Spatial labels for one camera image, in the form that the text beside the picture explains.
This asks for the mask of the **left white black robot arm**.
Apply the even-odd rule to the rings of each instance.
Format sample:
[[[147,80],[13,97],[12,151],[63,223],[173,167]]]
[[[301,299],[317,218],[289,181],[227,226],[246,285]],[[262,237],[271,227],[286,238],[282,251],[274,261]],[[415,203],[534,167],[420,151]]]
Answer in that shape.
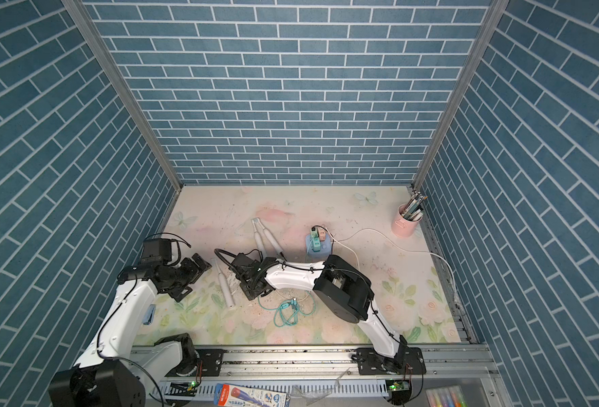
[[[166,403],[158,384],[167,374],[192,376],[199,383],[203,362],[189,334],[163,337],[140,361],[131,350],[153,300],[166,294],[182,301],[211,265],[199,254],[171,264],[158,257],[127,266],[109,312],[74,365],[53,377],[48,393],[54,406],[143,406],[151,392]]]

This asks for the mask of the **teal small plug adapter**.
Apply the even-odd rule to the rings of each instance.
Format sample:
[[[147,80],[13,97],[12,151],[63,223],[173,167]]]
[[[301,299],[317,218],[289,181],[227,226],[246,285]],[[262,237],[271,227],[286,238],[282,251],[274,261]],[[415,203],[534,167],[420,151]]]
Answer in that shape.
[[[311,249],[313,252],[321,252],[322,251],[322,246],[321,246],[321,241],[318,238],[311,238]]]

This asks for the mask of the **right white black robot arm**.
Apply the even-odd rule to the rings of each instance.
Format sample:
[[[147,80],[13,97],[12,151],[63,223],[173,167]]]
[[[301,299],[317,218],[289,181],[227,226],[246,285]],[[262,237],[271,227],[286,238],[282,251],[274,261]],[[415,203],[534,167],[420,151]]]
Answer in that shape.
[[[421,349],[410,347],[380,313],[371,280],[341,257],[331,254],[325,261],[309,264],[227,255],[232,260],[225,264],[240,281],[248,299],[286,288],[311,292],[333,315],[359,327],[372,343],[370,348],[357,349],[351,356],[362,376],[426,373]]]

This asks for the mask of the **white electric toothbrush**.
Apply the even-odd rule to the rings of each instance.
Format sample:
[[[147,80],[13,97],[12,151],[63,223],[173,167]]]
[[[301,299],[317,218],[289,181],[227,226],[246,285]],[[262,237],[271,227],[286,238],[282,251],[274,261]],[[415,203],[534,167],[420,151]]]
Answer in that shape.
[[[262,222],[262,220],[260,220],[260,218],[258,218],[257,220],[258,220],[260,226],[262,227],[262,230],[264,232],[265,237],[268,239],[268,241],[270,242],[270,244],[273,246],[273,248],[277,252],[277,255],[280,258],[285,258],[285,255],[283,253],[283,248],[282,248],[281,244],[279,244],[279,242],[277,242],[277,239],[270,232],[270,230],[264,225],[264,223]]]
[[[223,297],[224,297],[224,300],[226,303],[226,307],[231,309],[235,306],[235,302],[233,300],[233,296],[231,294],[231,288],[227,281],[226,275],[221,270],[218,259],[214,258],[214,259],[212,259],[212,261],[213,261],[213,266],[214,266],[214,268],[216,268],[216,271],[217,271],[218,281],[221,286],[221,291],[222,291],[222,294],[223,294]]]
[[[258,227],[257,227],[258,220],[256,218],[253,218],[251,220],[251,222],[252,222],[252,225],[253,225],[254,237],[255,237],[255,242],[256,242],[257,249],[260,252],[261,258],[265,259],[265,257],[267,256],[267,251],[266,251],[266,248],[265,248],[265,244],[263,243],[263,239],[262,239],[262,237],[261,237],[261,235],[259,233]]]

